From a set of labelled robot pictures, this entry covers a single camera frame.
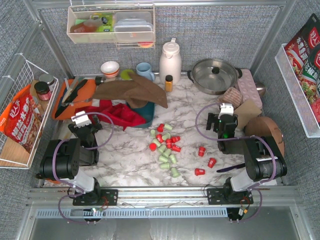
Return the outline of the red cloth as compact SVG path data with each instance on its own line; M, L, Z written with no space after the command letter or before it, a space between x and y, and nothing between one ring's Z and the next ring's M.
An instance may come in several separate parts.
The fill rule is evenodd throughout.
M146 120L141 115L134 112L126 104L118 103L113 105L111 100L100 100L99 106L85 106L75 110L76 113L81 111L86 113L98 112L107 115L114 125L122 127L123 131L127 127L135 127L146 123Z

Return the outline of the red coffee capsule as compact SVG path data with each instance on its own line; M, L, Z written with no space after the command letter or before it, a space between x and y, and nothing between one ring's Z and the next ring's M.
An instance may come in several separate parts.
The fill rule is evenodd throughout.
M164 131L165 125L163 123L161 123L158 127L157 127L157 131L159 133L162 133Z
M181 140L181 137L180 136L172 136L171 137L171 141L172 141L172 143L176 143L176 142L178 142L178 141L180 141Z

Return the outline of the teal storage basket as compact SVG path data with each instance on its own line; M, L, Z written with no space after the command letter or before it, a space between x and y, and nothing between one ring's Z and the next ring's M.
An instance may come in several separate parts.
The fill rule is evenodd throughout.
M154 116L155 116L155 103L148 102L144 107L141 107L141 108L131 108L128 103L126 103L126 105L131 110L133 110L134 112L139 114L141 117L143 117L145 119L145 121L146 121L146 123L140 124L140 125L136 125L136 126L134 126L134 128L146 129L146 128L149 128L152 125L152 122L153 122L153 119L154 119Z

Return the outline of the brown cloth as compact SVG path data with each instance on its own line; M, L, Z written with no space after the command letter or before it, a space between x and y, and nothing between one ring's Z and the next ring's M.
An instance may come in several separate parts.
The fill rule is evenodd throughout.
M93 94L97 100L125 100L133 109L142 108L148 102L168 108L167 95L158 84L130 73L131 80L113 80L100 84Z

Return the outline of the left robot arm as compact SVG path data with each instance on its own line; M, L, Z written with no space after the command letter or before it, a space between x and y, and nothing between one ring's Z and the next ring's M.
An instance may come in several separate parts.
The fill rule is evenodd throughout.
M63 142L57 150L55 172L60 180L80 187L84 192L85 201L96 202L100 197L101 188L98 180L86 175L81 166L94 166L98 163L99 152L95 133L102 129L100 120L93 115L89 124L78 127L75 123L68 125L76 138Z

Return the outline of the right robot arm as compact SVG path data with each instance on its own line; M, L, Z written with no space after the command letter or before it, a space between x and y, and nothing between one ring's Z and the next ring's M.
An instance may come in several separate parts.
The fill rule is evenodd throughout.
M223 185L224 202L252 204L251 186L287 174L284 143L276 133L276 123L269 117L252 118L244 127L244 138L235 137L237 125L236 115L209 113L206 130L217 133L217 146L223 154L244 157L243 170L229 177Z

